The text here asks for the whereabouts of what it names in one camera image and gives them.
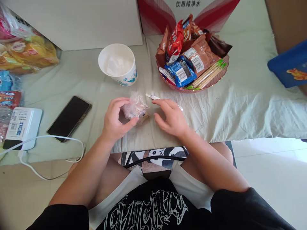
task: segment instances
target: snack basket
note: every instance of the snack basket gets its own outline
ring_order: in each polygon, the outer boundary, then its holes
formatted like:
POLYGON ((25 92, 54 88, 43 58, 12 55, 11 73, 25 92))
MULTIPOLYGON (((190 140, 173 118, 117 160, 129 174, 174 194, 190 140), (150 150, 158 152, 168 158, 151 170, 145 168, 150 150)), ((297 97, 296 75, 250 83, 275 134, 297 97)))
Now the snack basket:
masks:
POLYGON ((162 74, 160 73, 159 71, 159 66, 158 66, 158 63, 157 63, 157 68, 158 68, 158 73, 160 74, 160 77, 162 79, 162 81, 164 81, 164 83, 170 88, 170 89, 173 89, 175 91, 178 91, 180 93, 197 93, 197 92, 200 92, 200 91, 203 91, 205 89, 208 89, 210 86, 213 86, 214 84, 216 84, 219 80, 221 80, 221 78, 225 75, 226 71, 227 71, 227 67, 229 65, 229 56, 226 55, 224 57, 225 59, 225 63, 227 64, 226 67, 215 77, 213 78, 203 89, 201 90, 192 90, 192 89, 184 89, 184 88, 180 88, 180 87, 177 87, 177 86, 174 86, 170 83, 168 83, 164 77, 162 76, 162 74))

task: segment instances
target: smartphone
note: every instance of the smartphone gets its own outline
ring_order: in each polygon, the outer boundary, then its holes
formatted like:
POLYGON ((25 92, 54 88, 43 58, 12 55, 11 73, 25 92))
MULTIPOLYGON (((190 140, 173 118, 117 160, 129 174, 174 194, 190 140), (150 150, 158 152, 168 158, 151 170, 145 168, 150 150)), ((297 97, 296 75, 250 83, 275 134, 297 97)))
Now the smartphone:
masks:
MULTIPOLYGON (((50 126, 47 134, 71 137, 91 108, 92 105, 90 103, 77 96, 73 96, 54 123, 50 126)), ((64 138, 56 139, 62 143, 67 141, 67 139, 64 138)))

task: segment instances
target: blue storage box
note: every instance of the blue storage box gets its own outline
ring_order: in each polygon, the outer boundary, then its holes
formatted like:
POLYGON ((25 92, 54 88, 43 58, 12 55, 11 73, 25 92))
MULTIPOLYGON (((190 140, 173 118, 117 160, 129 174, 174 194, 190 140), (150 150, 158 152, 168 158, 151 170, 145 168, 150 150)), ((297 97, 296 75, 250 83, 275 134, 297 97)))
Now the blue storage box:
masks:
POLYGON ((268 68, 286 88, 307 84, 307 40, 270 60, 268 68))

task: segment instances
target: bed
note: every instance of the bed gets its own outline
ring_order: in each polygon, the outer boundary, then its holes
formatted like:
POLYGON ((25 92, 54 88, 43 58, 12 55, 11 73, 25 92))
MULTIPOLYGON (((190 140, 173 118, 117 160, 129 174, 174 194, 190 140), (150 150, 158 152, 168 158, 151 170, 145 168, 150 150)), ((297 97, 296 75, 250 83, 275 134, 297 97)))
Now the bed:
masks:
MULTIPOLYGON (((129 97, 138 91, 170 98, 183 107, 191 128, 208 142, 260 137, 307 139, 307 98, 297 88, 286 89, 267 68, 277 55, 264 1, 240 1, 219 33, 230 51, 226 75, 208 90, 181 94, 170 90, 160 79, 155 54, 161 35, 143 36, 143 45, 132 46, 138 80, 131 87, 118 85, 98 66, 101 49, 65 51, 58 66, 23 76, 25 106, 40 108, 43 117, 38 135, 47 129, 73 95, 93 104, 92 110, 73 134, 86 144, 94 144, 103 128, 104 114, 111 99, 129 97)), ((161 112, 151 104, 149 113, 161 112)), ((163 133, 153 116, 134 127, 114 145, 112 153, 179 146, 163 133)), ((81 145, 42 138, 28 151, 28 162, 76 158, 81 145)), ((19 163, 17 152, 6 154, 0 165, 19 163)))

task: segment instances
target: white paper cup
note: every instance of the white paper cup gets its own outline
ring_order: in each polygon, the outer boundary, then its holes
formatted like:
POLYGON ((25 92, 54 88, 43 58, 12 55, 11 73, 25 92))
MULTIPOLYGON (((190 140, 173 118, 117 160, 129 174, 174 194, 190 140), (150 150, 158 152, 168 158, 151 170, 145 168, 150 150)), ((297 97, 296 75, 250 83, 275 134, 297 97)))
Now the white paper cup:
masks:
POLYGON ((98 56, 98 64, 101 71, 122 86, 131 86, 137 81, 138 72, 135 66, 135 59, 132 50, 124 44, 111 44, 105 47, 98 56), (111 76, 107 73, 107 67, 112 56, 120 56, 131 63, 130 70, 119 76, 111 76))

